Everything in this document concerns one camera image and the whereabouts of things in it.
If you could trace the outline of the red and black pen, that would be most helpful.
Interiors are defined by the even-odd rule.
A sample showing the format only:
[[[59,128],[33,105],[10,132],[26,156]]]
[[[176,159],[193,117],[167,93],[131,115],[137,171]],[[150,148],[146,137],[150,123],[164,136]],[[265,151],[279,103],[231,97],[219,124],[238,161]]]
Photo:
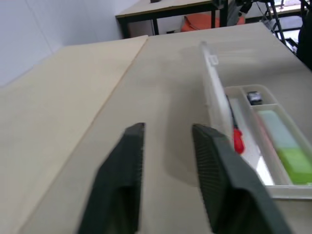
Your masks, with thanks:
[[[242,139],[242,132],[240,131],[239,129],[239,126],[237,124],[237,121],[235,119],[235,116],[234,116],[234,112],[233,112],[233,109],[232,109],[232,106],[230,104],[230,100],[227,97],[227,101],[229,103],[229,107],[230,107],[230,111],[231,111],[231,116],[232,116],[232,121],[233,121],[233,141],[234,141],[234,149],[235,151],[238,153],[238,154],[242,154],[244,153],[245,151],[245,145],[244,145],[244,141]]]

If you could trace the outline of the white plastic pencil case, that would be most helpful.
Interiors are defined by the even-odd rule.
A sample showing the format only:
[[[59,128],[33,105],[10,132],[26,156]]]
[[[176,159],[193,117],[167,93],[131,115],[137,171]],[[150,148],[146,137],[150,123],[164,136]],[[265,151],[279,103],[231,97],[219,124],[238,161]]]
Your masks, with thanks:
[[[233,121],[226,97],[228,96],[235,119],[243,134],[245,151],[240,155],[255,170],[273,198],[312,200],[312,184],[294,185],[291,182],[274,150],[258,111],[276,111],[295,135],[302,138],[304,144],[309,145],[308,148],[312,149],[312,145],[296,123],[267,87],[259,84],[224,87],[217,72],[217,55],[204,41],[200,43],[199,49],[203,57],[203,88],[210,126],[223,133],[234,149]],[[250,105],[247,99],[247,93],[250,91],[261,93],[262,105]]]

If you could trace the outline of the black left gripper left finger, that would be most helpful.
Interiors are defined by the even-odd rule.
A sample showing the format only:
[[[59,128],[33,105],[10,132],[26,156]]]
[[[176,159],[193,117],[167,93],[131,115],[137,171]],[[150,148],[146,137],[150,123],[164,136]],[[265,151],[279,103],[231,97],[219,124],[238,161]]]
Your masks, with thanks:
[[[78,234],[136,234],[143,172],[145,123],[125,129],[99,167]]]

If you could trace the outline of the black eraser with wrapper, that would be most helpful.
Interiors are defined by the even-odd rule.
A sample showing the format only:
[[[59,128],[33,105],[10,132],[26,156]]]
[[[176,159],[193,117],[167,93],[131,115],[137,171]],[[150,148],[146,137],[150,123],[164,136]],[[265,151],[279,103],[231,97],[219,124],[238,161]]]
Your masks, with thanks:
[[[262,100],[262,96],[261,93],[258,91],[250,91],[247,93],[247,99],[250,103],[251,106],[253,105],[262,105],[263,104],[263,100]]]

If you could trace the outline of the orange object under table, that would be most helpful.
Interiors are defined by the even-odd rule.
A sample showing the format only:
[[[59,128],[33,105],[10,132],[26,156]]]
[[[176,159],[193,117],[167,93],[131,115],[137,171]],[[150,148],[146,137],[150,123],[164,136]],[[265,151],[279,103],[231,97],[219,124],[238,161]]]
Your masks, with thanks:
[[[196,30],[206,30],[212,28],[213,18],[206,13],[197,13],[184,16],[184,22],[180,29],[181,32]]]

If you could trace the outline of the dark rounded shape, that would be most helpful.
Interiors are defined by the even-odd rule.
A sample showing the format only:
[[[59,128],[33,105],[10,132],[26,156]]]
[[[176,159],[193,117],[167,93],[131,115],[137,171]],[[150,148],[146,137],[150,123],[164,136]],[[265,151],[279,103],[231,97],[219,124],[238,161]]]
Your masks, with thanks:
[[[306,15],[298,35],[297,57],[312,71],[312,10]]]

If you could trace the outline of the black metal frame rack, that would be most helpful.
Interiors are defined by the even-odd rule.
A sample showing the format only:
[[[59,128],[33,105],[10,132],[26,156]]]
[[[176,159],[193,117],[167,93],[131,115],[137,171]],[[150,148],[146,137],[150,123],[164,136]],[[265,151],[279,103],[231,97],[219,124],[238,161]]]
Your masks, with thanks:
[[[291,0],[297,2],[292,6],[284,6],[285,0],[266,0],[266,12],[263,14],[264,25],[293,53],[297,53],[299,38],[295,39],[287,34],[306,27],[308,14],[312,12],[312,0]]]

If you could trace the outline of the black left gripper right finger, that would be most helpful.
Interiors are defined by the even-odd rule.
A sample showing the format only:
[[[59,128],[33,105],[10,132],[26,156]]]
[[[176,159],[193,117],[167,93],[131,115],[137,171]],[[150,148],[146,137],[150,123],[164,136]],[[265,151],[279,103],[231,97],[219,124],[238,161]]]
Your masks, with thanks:
[[[214,234],[293,234],[250,165],[227,137],[192,126],[200,191]]]

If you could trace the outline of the green highlighter pen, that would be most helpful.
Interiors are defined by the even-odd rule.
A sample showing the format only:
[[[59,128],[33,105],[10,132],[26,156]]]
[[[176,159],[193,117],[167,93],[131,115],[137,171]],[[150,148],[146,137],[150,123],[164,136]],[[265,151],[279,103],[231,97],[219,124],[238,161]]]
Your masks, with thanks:
[[[312,149],[273,110],[260,110],[258,115],[280,159],[294,185],[312,184]]]

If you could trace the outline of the black framed wooden table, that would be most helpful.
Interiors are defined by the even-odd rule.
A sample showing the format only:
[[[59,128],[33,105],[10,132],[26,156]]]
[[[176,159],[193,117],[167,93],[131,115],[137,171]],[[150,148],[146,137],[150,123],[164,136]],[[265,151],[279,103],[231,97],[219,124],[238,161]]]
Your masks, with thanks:
[[[194,13],[219,11],[220,27],[227,26],[228,7],[232,0],[139,0],[116,15],[123,39],[131,37],[129,23],[151,20],[155,35],[159,34],[157,20]]]

